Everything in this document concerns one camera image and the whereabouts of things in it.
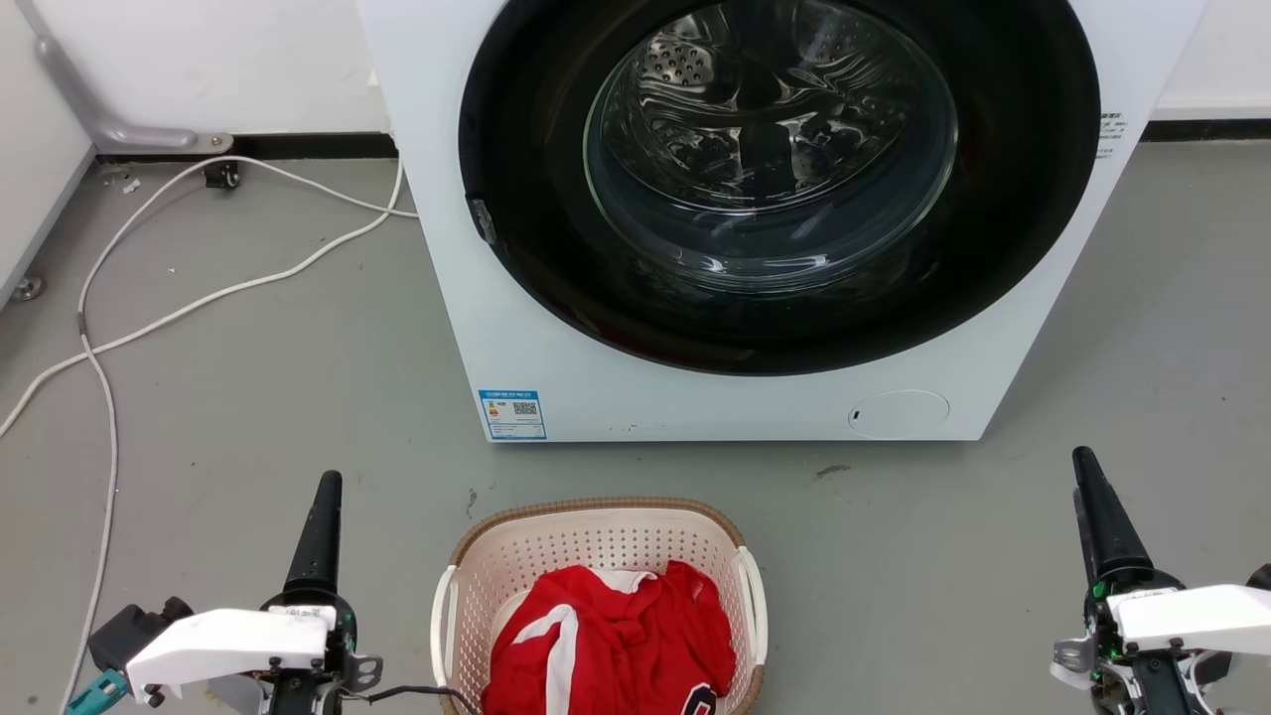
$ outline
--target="wire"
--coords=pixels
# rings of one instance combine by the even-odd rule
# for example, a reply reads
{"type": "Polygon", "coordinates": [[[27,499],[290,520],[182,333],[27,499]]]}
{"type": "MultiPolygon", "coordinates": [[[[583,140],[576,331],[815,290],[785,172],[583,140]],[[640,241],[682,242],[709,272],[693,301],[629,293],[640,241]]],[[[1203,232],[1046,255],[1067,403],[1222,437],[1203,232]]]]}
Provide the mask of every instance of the wire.
{"type": "Polygon", "coordinates": [[[146,202],[142,203],[141,207],[137,208],[136,212],[133,212],[132,216],[130,216],[128,220],[123,222],[123,226],[119,227],[119,230],[114,234],[114,237],[111,239],[111,243],[107,244],[105,249],[98,257],[97,263],[93,264],[93,269],[89,271],[88,277],[84,279],[84,287],[80,290],[79,307],[78,307],[79,311],[76,314],[76,320],[79,323],[79,330],[80,330],[80,342],[84,344],[84,352],[80,353],[80,354],[78,354],[76,357],[72,357],[72,359],[64,361],[64,362],[53,366],[52,368],[48,368],[43,373],[41,373],[39,377],[37,377],[36,381],[31,384],[31,387],[27,389],[27,392],[23,395],[22,400],[18,401],[18,405],[17,405],[17,408],[14,408],[13,413],[9,415],[9,419],[5,420],[4,425],[0,425],[0,438],[3,438],[9,432],[9,429],[13,427],[13,424],[17,422],[17,419],[22,414],[22,411],[27,408],[27,404],[31,403],[31,398],[36,394],[37,390],[39,390],[39,387],[44,382],[48,381],[48,378],[56,376],[57,373],[65,371],[66,368],[70,368],[71,366],[75,366],[76,363],[83,362],[83,361],[88,361],[89,363],[93,364],[93,370],[97,372],[97,377],[102,382],[102,392],[105,395],[105,410],[107,410],[107,415],[108,415],[108,419],[109,419],[109,428],[111,428],[111,479],[109,479],[109,483],[107,485],[105,519],[104,519],[104,522],[102,525],[102,545],[100,545],[100,547],[98,550],[97,577],[93,580],[93,592],[89,596],[88,613],[86,613],[86,616],[84,618],[84,627],[80,631],[79,648],[76,649],[76,653],[75,653],[75,664],[71,667],[70,679],[66,683],[66,692],[62,696],[62,704],[61,704],[61,707],[58,707],[58,710],[57,710],[57,715],[64,715],[65,714],[66,706],[70,704],[71,697],[75,695],[75,686],[79,682],[80,669],[84,665],[84,655],[85,655],[85,652],[88,650],[88,638],[89,638],[89,634],[93,630],[93,621],[97,618],[97,607],[98,607],[98,602],[99,602],[100,596],[102,596],[102,583],[105,579],[105,558],[107,558],[107,552],[108,552],[109,546],[111,546],[111,528],[112,528],[112,526],[114,523],[114,495],[118,493],[117,486],[118,486],[118,481],[119,481],[119,433],[118,433],[118,422],[116,420],[116,411],[114,411],[114,395],[113,395],[113,391],[111,390],[111,382],[105,377],[105,371],[102,370],[102,364],[97,359],[97,354],[99,354],[102,352],[105,352],[107,349],[113,349],[116,347],[119,347],[121,344],[127,344],[128,342],[132,342],[133,339],[137,339],[137,338],[140,338],[140,337],[142,337],[145,334],[149,334],[149,333],[151,333],[151,331],[161,328],[163,325],[165,325],[165,324],[168,324],[168,323],[170,323],[173,320],[177,320],[180,316],[187,315],[191,311],[197,310],[198,307],[201,307],[203,305],[207,305],[208,302],[211,302],[214,300],[217,300],[220,297],[225,297],[226,295],[233,295],[235,292],[247,290],[249,287],[255,287],[258,284],[264,284],[264,283],[268,283],[268,282],[276,282],[276,281],[281,281],[281,279],[289,278],[289,277],[299,273],[300,271],[308,268],[315,260],[318,260],[319,258],[322,258],[327,253],[334,250],[337,246],[339,246],[339,245],[342,245],[342,244],[344,244],[344,243],[347,243],[347,241],[350,241],[350,240],[352,240],[352,239],[355,239],[355,237],[357,237],[360,235],[365,235],[365,234],[370,232],[371,230],[375,230],[376,227],[379,227],[380,224],[383,224],[385,220],[388,220],[389,215],[407,216],[407,217],[418,217],[418,213],[412,213],[409,211],[400,211],[400,210],[394,208],[394,206],[397,204],[397,201],[398,201],[398,196],[402,192],[402,178],[403,178],[403,168],[402,168],[402,164],[399,161],[398,163],[398,169],[397,169],[397,179],[393,183],[393,196],[389,198],[389,204],[388,206],[376,206],[374,203],[367,203],[365,201],[361,201],[361,199],[357,199],[357,198],[352,198],[350,196],[339,193],[338,190],[328,188],[325,185],[318,183],[318,182],[314,182],[314,180],[306,179],[304,177],[299,177],[296,174],[292,174],[291,171],[286,171],[286,170],[280,169],[277,166],[271,166],[269,164],[266,164],[266,163],[259,161],[257,159],[249,159],[247,156],[216,156],[214,159],[207,159],[205,161],[200,161],[197,164],[193,164],[192,166],[189,166],[189,168],[182,170],[180,173],[178,173],[175,177],[173,177],[170,180],[168,180],[168,183],[163,184],[159,188],[159,190],[156,190],[154,193],[154,196],[151,196],[149,199],[146,199],[146,202]],[[168,190],[173,184],[175,184],[182,178],[184,178],[184,177],[187,177],[187,175],[197,171],[198,169],[201,169],[201,168],[203,168],[203,166],[206,166],[208,164],[215,164],[215,163],[219,163],[219,161],[230,161],[230,160],[244,161],[244,163],[248,163],[248,164],[254,164],[254,165],[258,165],[258,166],[263,166],[266,169],[269,169],[272,171],[282,174],[282,175],[285,175],[287,178],[299,180],[300,183],[304,183],[306,185],[311,185],[314,188],[318,188],[318,189],[320,189],[320,190],[323,190],[325,193],[329,193],[329,194],[332,194],[332,196],[334,196],[337,198],[342,198],[344,201],[348,201],[350,203],[355,203],[357,206],[364,206],[366,208],[372,208],[372,210],[380,211],[380,215],[379,215],[379,217],[376,217],[374,221],[366,224],[365,226],[362,226],[362,227],[360,227],[357,230],[350,231],[350,232],[347,232],[347,234],[337,237],[336,240],[332,240],[330,243],[328,243],[327,245],[324,245],[322,249],[319,249],[316,253],[314,253],[309,258],[301,260],[297,265],[295,265],[295,267],[292,267],[292,268],[290,268],[287,271],[282,271],[281,273],[273,273],[271,276],[264,276],[262,278],[255,278],[255,279],[252,279],[252,281],[247,281],[247,282],[241,282],[241,283],[238,283],[238,284],[233,284],[233,286],[226,287],[224,290],[219,290],[219,291],[216,291],[216,292],[214,292],[211,295],[203,296],[203,297],[201,297],[201,298],[191,302],[189,305],[186,305],[184,307],[182,307],[182,309],[179,309],[179,310],[177,310],[174,312],[169,312],[168,315],[164,315],[163,317],[159,317],[158,320],[155,320],[155,321],[150,323],[149,325],[141,328],[140,330],[132,331],[132,333],[130,333],[130,334],[127,334],[127,335],[125,335],[125,337],[122,337],[119,339],[116,339],[113,342],[108,342],[108,343],[102,344],[99,347],[93,347],[93,344],[89,342],[89,338],[88,338],[88,320],[86,320],[86,316],[85,316],[85,306],[86,306],[86,302],[88,302],[88,291],[89,291],[89,287],[93,283],[93,278],[97,277],[97,272],[102,268],[102,264],[105,263],[105,258],[111,254],[111,251],[114,249],[114,246],[118,245],[119,240],[123,239],[123,236],[127,232],[127,230],[137,220],[137,216],[140,216],[141,213],[144,213],[145,210],[149,208],[150,204],[154,203],[155,199],[159,198],[159,196],[161,196],[165,190],[168,190]]]}
{"type": "MultiPolygon", "coordinates": [[[[168,187],[170,187],[178,179],[180,179],[180,178],[183,178],[183,177],[186,177],[186,175],[188,175],[188,174],[191,174],[191,173],[201,169],[202,166],[206,166],[208,164],[214,164],[216,161],[229,161],[229,160],[245,161],[248,164],[254,164],[254,165],[258,165],[258,166],[264,166],[264,168],[269,169],[271,171],[275,171],[275,173],[282,174],[282,175],[285,175],[287,178],[299,180],[299,182],[301,182],[301,183],[304,183],[306,185],[313,185],[313,187],[315,187],[315,188],[318,188],[318,189],[320,189],[320,190],[323,190],[325,193],[329,193],[329,194],[332,194],[332,196],[334,196],[337,198],[342,198],[342,199],[348,201],[351,203],[356,203],[357,206],[365,206],[365,207],[369,207],[369,208],[374,208],[374,210],[381,211],[384,213],[391,213],[394,216],[407,216],[407,217],[418,217],[419,216],[418,213],[412,213],[409,211],[399,211],[399,210],[391,208],[391,207],[375,206],[374,203],[367,203],[365,201],[360,201],[357,198],[352,198],[352,197],[344,196],[343,193],[339,193],[338,190],[330,189],[330,188],[328,188],[325,185],[320,184],[320,183],[313,182],[313,180],[306,179],[304,177],[299,177],[296,174],[292,174],[291,171],[286,171],[286,170],[280,169],[277,166],[271,166],[269,164],[258,161],[255,159],[249,159],[247,156],[217,156],[216,159],[208,159],[206,161],[200,161],[198,164],[194,164],[194,165],[189,166],[188,169],[180,171],[179,174],[177,174],[175,177],[173,177],[172,180],[169,180],[167,184],[164,184],[159,190],[156,190],[155,194],[151,196],[149,201],[146,201],[145,203],[142,203],[141,208],[137,208],[137,211],[127,220],[127,222],[123,224],[123,227],[119,229],[119,232],[117,232],[116,236],[114,236],[114,239],[111,240],[109,245],[107,245],[105,250],[102,253],[102,257],[98,258],[97,264],[93,265],[93,269],[89,273],[89,281],[92,281],[93,276],[97,274],[97,271],[102,267],[102,263],[105,260],[105,257],[111,253],[111,250],[114,249],[116,244],[118,244],[118,241],[119,241],[121,236],[123,235],[123,232],[131,226],[131,224],[136,220],[136,217],[139,215],[141,215],[141,212],[145,211],[150,206],[150,203],[154,202],[155,198],[159,197],[159,194],[161,194],[164,190],[167,190],[168,187]]],[[[128,333],[128,334],[126,334],[126,335],[123,335],[123,337],[121,337],[118,339],[112,340],[112,342],[107,342],[105,344],[99,344],[99,345],[94,347],[93,348],[93,354],[100,354],[100,353],[103,353],[103,352],[105,352],[108,349],[114,349],[116,347],[119,347],[121,344],[127,344],[127,343],[132,342],[133,339],[137,339],[139,337],[149,334],[149,333],[151,333],[151,331],[154,331],[154,330],[156,330],[156,329],[159,329],[159,328],[161,328],[164,325],[167,325],[168,323],[170,323],[173,320],[183,317],[184,315],[187,315],[187,314],[189,314],[189,312],[192,312],[192,311],[202,307],[203,305],[207,305],[208,302],[212,302],[214,300],[219,300],[221,297],[225,297],[226,295],[233,295],[235,292],[239,292],[240,290],[247,290],[249,287],[255,287],[258,284],[264,284],[264,283],[268,283],[268,282],[275,282],[275,281],[280,281],[280,279],[291,277],[291,276],[299,273],[300,271],[308,268],[314,260],[316,260],[318,258],[322,258],[328,251],[336,249],[337,246],[339,246],[346,240],[352,240],[353,237],[357,237],[360,235],[364,235],[364,234],[371,231],[372,229],[375,229],[376,226],[379,226],[380,222],[383,222],[383,221],[379,221],[379,222],[372,221],[374,225],[364,226],[364,227],[361,227],[361,229],[358,229],[356,231],[346,234],[346,235],[343,235],[343,236],[341,236],[341,237],[338,237],[338,239],[328,243],[320,250],[318,250],[316,253],[314,253],[313,255],[310,255],[305,262],[300,263],[295,268],[291,268],[290,271],[285,271],[282,273],[275,273],[272,276],[264,276],[264,277],[261,277],[261,278],[250,279],[250,281],[247,281],[247,282],[241,282],[239,284],[233,284],[230,287],[226,287],[224,290],[219,290],[219,291],[216,291],[216,292],[214,292],[211,295],[201,297],[201,298],[191,302],[189,305],[186,305],[184,307],[182,307],[182,309],[179,309],[179,310],[177,310],[174,312],[170,312],[168,315],[164,315],[163,317],[159,317],[158,320],[150,323],[149,325],[146,325],[146,326],[144,326],[144,328],[141,328],[139,330],[128,333]]],[[[84,309],[84,297],[85,297],[85,295],[86,295],[86,290],[80,293],[80,307],[79,307],[80,311],[83,311],[83,309],[84,309]]],[[[9,433],[9,431],[13,428],[14,423],[18,422],[18,418],[27,409],[27,405],[31,403],[31,399],[34,398],[36,392],[41,387],[43,387],[43,385],[46,382],[48,382],[50,378],[52,378],[57,373],[61,373],[66,368],[70,368],[70,367],[76,366],[79,363],[83,363],[86,359],[88,359],[88,352],[86,351],[85,352],[80,352],[79,354],[76,354],[74,357],[70,357],[70,359],[62,361],[61,363],[58,363],[58,364],[48,368],[47,371],[44,371],[43,373],[41,373],[38,377],[36,377],[36,380],[32,381],[31,386],[27,387],[27,392],[24,392],[23,396],[22,396],[22,399],[18,400],[18,405],[14,406],[13,411],[9,414],[9,418],[5,419],[4,424],[0,424],[0,438],[4,438],[4,436],[9,433]]]]}
{"type": "Polygon", "coordinates": [[[402,695],[405,692],[450,696],[458,700],[464,706],[464,709],[468,710],[468,715],[479,715],[477,712],[477,709],[473,707],[473,704],[468,702],[468,700],[459,691],[454,688],[438,688],[433,686],[398,686],[395,688],[381,690],[380,692],[374,695],[355,695],[355,693],[347,693],[347,695],[357,700],[365,700],[367,705],[375,705],[381,700],[388,700],[395,695],[402,695]]]}

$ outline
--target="laundry basket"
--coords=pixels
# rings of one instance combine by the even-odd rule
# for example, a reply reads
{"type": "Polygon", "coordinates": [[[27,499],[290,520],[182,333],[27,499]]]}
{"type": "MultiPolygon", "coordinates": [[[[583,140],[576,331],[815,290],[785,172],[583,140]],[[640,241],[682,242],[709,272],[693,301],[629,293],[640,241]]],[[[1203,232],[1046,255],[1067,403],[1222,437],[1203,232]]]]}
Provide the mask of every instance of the laundry basket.
{"type": "MultiPolygon", "coordinates": [[[[719,589],[737,669],[722,715],[750,711],[764,681],[768,605],[755,559],[723,514],[686,499],[587,499],[494,514],[459,542],[432,601],[432,674],[473,704],[500,630],[543,574],[566,566],[663,573],[691,564],[719,589]]],[[[442,696],[447,715],[465,715],[442,696]]]]}

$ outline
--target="teal connector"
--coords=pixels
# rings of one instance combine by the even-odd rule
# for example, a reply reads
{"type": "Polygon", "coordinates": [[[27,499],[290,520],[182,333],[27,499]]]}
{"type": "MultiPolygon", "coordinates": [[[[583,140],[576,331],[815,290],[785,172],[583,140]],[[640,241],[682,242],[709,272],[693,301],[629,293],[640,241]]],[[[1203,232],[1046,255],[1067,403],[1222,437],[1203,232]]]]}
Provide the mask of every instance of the teal connector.
{"type": "Polygon", "coordinates": [[[107,671],[66,706],[66,715],[102,715],[128,695],[128,681],[118,671],[107,671]]]}

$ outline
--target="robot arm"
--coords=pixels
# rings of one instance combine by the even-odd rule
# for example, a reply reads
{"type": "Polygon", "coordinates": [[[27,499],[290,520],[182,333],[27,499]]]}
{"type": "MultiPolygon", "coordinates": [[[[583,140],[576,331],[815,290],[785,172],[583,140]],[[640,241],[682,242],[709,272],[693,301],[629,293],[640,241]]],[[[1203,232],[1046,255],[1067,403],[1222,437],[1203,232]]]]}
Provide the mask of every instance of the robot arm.
{"type": "Polygon", "coordinates": [[[1051,673],[1112,715],[1214,715],[1207,686],[1232,654],[1271,655],[1271,565],[1248,585],[1187,589],[1158,570],[1094,453],[1073,453],[1089,591],[1085,635],[1055,644],[1051,673]]]}
{"type": "Polygon", "coordinates": [[[337,592],[342,479],[318,485],[282,592],[259,611],[194,615],[172,598],[163,613],[128,606],[89,638],[103,674],[67,707],[98,715],[127,692],[158,707],[164,690],[208,681],[243,715],[339,712],[341,695],[375,687],[383,659],[360,655],[357,617],[337,592]]]}

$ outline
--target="basket handle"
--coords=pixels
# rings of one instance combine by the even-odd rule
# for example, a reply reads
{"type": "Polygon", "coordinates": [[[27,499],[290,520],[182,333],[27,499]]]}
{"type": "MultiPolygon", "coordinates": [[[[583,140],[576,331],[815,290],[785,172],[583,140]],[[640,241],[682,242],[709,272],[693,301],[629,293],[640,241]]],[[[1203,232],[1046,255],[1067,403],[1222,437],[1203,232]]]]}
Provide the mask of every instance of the basket handle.
{"type": "Polygon", "coordinates": [[[432,649],[432,678],[437,682],[437,686],[446,687],[446,681],[449,674],[454,671],[452,664],[455,659],[455,607],[458,606],[458,599],[455,598],[455,592],[459,584],[452,583],[455,578],[455,570],[458,566],[451,564],[446,566],[446,571],[441,574],[441,580],[437,582],[437,593],[432,597],[432,622],[430,626],[430,646],[432,649]],[[446,636],[446,650],[441,650],[441,635],[442,635],[442,612],[446,610],[446,602],[450,602],[450,613],[445,622],[445,636],[446,636]]]}
{"type": "Polygon", "coordinates": [[[759,564],[745,546],[737,547],[741,561],[742,598],[746,602],[746,630],[750,636],[750,652],[755,665],[763,665],[768,659],[768,597],[764,594],[764,579],[759,575],[759,564]]]}

